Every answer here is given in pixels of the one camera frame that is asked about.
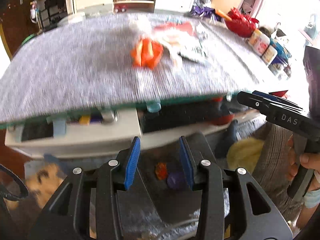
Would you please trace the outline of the person right hand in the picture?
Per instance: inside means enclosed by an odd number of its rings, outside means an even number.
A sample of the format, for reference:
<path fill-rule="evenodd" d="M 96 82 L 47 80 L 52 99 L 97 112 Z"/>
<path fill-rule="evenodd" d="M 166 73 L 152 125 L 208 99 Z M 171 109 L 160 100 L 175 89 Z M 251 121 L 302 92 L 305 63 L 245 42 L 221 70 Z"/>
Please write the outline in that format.
<path fill-rule="evenodd" d="M 287 142 L 287 145 L 289 146 L 288 151 L 288 172 L 286 174 L 287 179 L 289 181 L 292 181 L 298 172 L 298 164 L 296 163 L 298 155 L 295 153 L 294 149 L 294 142 L 293 142 L 293 136 L 291 136 Z M 303 153 L 299 156 L 299 164 L 300 166 L 315 170 L 319 173 L 319 153 Z M 313 178 L 313 181 L 311 182 L 308 191 L 315 191 L 319 189 L 319 181 L 317 178 Z"/>

